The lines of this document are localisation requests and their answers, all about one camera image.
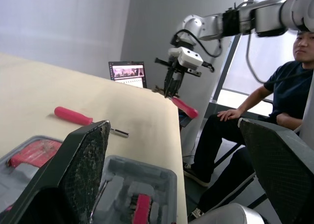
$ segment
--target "black pants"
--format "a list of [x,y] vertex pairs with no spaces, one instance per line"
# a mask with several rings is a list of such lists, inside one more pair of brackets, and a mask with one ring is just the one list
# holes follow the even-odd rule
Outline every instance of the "black pants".
[[[276,123],[272,118],[265,118],[262,119],[262,121]],[[192,165],[193,171],[196,172],[203,181],[210,182],[210,177],[214,170],[214,160],[223,138],[245,145],[237,123],[238,119],[221,122],[217,115],[212,115],[207,120],[196,149],[194,164]],[[253,172],[254,169],[248,150],[246,148],[237,150],[218,180],[202,195],[198,208],[203,212],[210,210],[237,188]]]

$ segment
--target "man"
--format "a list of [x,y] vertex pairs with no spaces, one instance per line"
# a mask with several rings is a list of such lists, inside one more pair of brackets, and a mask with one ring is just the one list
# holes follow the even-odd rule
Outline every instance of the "man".
[[[219,112],[218,115],[209,117],[196,149],[194,164],[183,164],[185,176],[207,187],[222,139],[245,145],[237,126],[238,119],[271,93],[274,94],[273,112],[263,121],[291,130],[301,125],[313,76],[311,70],[314,69],[314,33],[298,32],[293,44],[293,56],[295,61],[279,67],[270,79],[255,90],[238,109]],[[287,81],[275,82],[288,77],[291,78]],[[216,206],[253,172],[247,149],[237,150],[218,180],[202,195],[192,214],[198,217]]]

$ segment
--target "red screwdriver handle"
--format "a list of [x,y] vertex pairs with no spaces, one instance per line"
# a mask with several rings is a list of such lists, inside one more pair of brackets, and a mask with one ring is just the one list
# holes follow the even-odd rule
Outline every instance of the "red screwdriver handle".
[[60,106],[54,109],[54,114],[62,119],[84,126],[93,122],[91,117],[86,117],[81,113]]
[[172,102],[177,106],[180,110],[186,113],[190,118],[198,117],[198,111],[183,102],[182,100],[173,97],[171,98]]

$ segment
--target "black t-shirt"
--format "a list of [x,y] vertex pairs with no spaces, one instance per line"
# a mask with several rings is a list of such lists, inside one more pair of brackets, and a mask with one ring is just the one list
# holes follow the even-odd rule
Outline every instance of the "black t-shirt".
[[[271,83],[294,74],[302,74],[299,77],[291,78],[279,83]],[[279,67],[276,72],[264,84],[267,90],[274,93],[273,112],[269,115],[275,118],[277,115],[285,112],[291,117],[303,118],[306,101],[308,99],[311,86],[313,70],[305,70],[302,63],[292,61]]]

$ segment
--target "gray tool case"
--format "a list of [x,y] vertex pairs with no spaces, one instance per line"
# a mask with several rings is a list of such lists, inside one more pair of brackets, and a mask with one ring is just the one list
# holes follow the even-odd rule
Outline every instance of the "gray tool case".
[[[8,160],[37,140],[59,140],[35,136],[0,159],[0,212],[12,205],[39,168],[29,164],[8,167]],[[172,224],[177,219],[177,176],[174,172],[138,162],[109,156],[105,159],[100,185],[102,192],[92,220],[95,224],[131,224],[132,197],[151,197],[149,224]]]
[[93,215],[95,224],[132,223],[131,199],[138,194],[151,197],[149,224],[176,222],[177,176],[173,171],[109,156],[105,159],[102,176],[102,184],[105,182],[106,187]]

